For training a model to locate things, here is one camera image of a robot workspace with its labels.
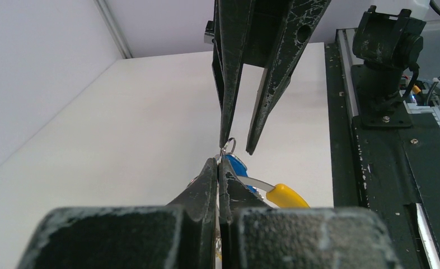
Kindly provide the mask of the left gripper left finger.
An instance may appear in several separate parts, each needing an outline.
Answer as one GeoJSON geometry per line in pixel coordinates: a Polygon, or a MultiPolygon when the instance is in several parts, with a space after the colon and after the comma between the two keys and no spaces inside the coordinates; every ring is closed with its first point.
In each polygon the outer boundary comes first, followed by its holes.
{"type": "Polygon", "coordinates": [[[164,206],[61,207],[40,222],[19,268],[214,268],[217,162],[164,206]]]}

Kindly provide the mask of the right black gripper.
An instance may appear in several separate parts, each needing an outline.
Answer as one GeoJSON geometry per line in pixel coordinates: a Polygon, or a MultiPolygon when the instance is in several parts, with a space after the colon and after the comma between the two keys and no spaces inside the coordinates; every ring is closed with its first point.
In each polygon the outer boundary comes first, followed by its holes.
{"type": "Polygon", "coordinates": [[[212,68],[221,107],[220,147],[230,137],[244,63],[264,68],[246,143],[246,152],[253,155],[269,114],[288,87],[329,4],[330,1],[214,2],[212,68]]]}

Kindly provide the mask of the keyring with yellow handle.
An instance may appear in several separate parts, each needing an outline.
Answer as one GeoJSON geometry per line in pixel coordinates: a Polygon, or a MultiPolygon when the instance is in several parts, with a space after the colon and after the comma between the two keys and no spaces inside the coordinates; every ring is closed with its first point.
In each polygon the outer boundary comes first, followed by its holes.
{"type": "Polygon", "coordinates": [[[291,215],[267,205],[257,189],[264,190],[266,199],[279,208],[309,207],[288,186],[238,177],[227,159],[217,167],[216,158],[209,158],[178,196],[193,224],[188,234],[201,268],[216,258],[225,268],[273,267],[283,257],[298,254],[291,243],[292,232],[279,227],[281,221],[291,225],[291,215]]]}

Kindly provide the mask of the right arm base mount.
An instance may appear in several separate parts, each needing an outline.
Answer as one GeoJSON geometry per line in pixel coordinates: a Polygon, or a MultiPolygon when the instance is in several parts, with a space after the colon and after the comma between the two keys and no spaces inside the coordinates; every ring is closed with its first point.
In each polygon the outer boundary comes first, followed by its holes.
{"type": "Polygon", "coordinates": [[[379,13],[372,5],[355,32],[352,52],[363,64],[351,67],[362,126],[368,129],[410,128],[404,101],[419,76],[426,22],[403,9],[397,15],[379,13]]]}

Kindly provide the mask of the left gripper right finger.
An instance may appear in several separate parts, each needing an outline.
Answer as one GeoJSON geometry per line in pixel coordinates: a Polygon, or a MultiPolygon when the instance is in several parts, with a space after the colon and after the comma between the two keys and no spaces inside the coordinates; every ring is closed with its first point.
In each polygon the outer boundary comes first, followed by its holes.
{"type": "Polygon", "coordinates": [[[360,207],[272,208],[219,163],[223,268],[401,268],[386,225],[360,207]]]}

